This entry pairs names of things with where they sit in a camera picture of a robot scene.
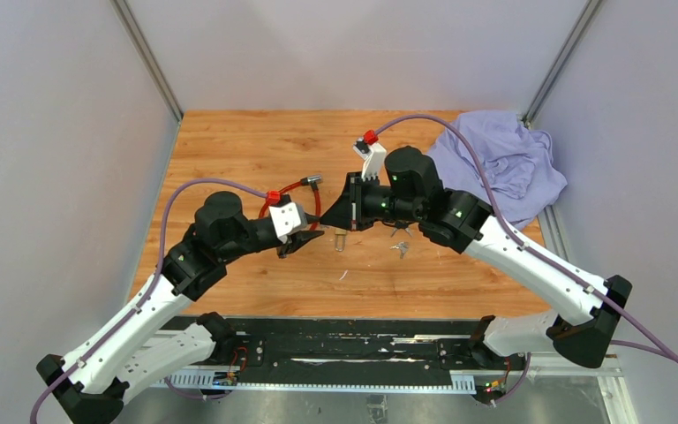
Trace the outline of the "black head key bunch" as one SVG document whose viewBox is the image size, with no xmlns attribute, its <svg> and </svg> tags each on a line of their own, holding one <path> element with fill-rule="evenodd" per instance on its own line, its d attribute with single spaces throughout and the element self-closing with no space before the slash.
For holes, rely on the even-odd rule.
<svg viewBox="0 0 678 424">
<path fill-rule="evenodd" d="M 393 222 L 385 223 L 391 229 L 390 237 L 393 238 L 397 233 L 403 232 L 408 236 L 412 236 L 411 223 L 408 222 Z"/>
</svg>

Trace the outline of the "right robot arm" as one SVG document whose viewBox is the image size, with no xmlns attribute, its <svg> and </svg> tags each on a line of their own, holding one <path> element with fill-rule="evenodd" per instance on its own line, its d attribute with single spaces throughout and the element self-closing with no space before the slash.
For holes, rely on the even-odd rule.
<svg viewBox="0 0 678 424">
<path fill-rule="evenodd" d="M 551 307 L 517 318 L 481 318 L 464 350 L 477 366 L 490 368 L 527 352 L 556 352 L 587 368 L 603 364 L 621 318 L 616 309 L 625 306 L 632 290 L 628 280 L 576 268 L 501 223 L 485 201 L 444 187 L 433 159 L 417 148 L 388 155 L 366 148 L 359 154 L 364 169 L 347 174 L 320 223 L 346 231 L 415 223 L 432 243 L 486 262 Z"/>
</svg>

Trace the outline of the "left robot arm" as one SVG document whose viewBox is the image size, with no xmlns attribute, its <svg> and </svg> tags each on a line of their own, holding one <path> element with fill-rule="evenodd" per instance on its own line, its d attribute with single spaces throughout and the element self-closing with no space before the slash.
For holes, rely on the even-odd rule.
<svg viewBox="0 0 678 424">
<path fill-rule="evenodd" d="M 48 354 L 37 364 L 46 388 L 30 422 L 54 397 L 73 423 L 111 423 L 142 391 L 178 369 L 206 359 L 228 363 L 236 332 L 217 313 L 203 314 L 171 340 L 149 349 L 143 345 L 225 278 L 232 262 L 269 249 L 285 258 L 322 236 L 315 217 L 296 202 L 278 192 L 267 199 L 269 215 L 249 219 L 237 194 L 209 195 L 181 241 L 159 252 L 154 273 L 132 300 L 80 346 Z"/>
</svg>

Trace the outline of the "silver key pair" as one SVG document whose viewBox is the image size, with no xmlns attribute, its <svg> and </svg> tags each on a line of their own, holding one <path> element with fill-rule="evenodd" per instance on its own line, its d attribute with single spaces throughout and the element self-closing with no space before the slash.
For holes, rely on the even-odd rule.
<svg viewBox="0 0 678 424">
<path fill-rule="evenodd" d="M 410 246 L 408 242 L 402 241 L 392 245 L 389 249 L 396 250 L 399 253 L 399 258 L 403 259 L 405 255 L 409 252 Z"/>
</svg>

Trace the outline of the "brass padlock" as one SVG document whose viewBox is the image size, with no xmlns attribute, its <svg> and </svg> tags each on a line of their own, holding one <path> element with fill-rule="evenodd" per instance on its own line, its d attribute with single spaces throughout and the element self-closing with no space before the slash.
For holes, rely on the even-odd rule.
<svg viewBox="0 0 678 424">
<path fill-rule="evenodd" d="M 336 229 L 335 230 L 335 250 L 337 252 L 343 252 L 346 247 L 348 231 L 345 229 Z"/>
</svg>

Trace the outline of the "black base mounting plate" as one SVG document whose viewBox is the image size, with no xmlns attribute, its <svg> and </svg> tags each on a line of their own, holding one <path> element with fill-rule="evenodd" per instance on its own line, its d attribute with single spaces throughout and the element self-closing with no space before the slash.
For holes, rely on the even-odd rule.
<svg viewBox="0 0 678 424">
<path fill-rule="evenodd" d="M 473 320 L 230 317 L 227 353 L 203 366 L 245 383 L 381 388 L 450 385 L 452 372 L 515 378 L 524 357 L 477 360 Z"/>
</svg>

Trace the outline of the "lavender crumpled cloth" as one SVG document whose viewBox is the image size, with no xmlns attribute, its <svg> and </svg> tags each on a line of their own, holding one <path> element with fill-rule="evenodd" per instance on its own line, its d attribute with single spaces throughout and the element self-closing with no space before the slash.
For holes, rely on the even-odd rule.
<svg viewBox="0 0 678 424">
<path fill-rule="evenodd" d="M 551 136 L 526 128 L 515 113 L 476 110 L 459 115 L 452 125 L 470 142 L 499 210 L 518 230 L 554 204 L 567 186 L 553 165 Z M 426 154 L 445 187 L 489 200 L 474 160 L 451 131 L 439 135 Z"/>
</svg>

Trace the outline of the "aluminium frame rail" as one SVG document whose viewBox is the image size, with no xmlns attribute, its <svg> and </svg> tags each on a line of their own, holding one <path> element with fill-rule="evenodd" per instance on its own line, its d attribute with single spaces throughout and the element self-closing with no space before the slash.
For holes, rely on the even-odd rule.
<svg viewBox="0 0 678 424">
<path fill-rule="evenodd" d="M 479 394 L 507 390 L 524 371 L 512 355 L 479 365 L 463 338 L 277 337 L 237 348 L 237 359 L 185 366 L 157 384 L 202 390 Z"/>
</svg>

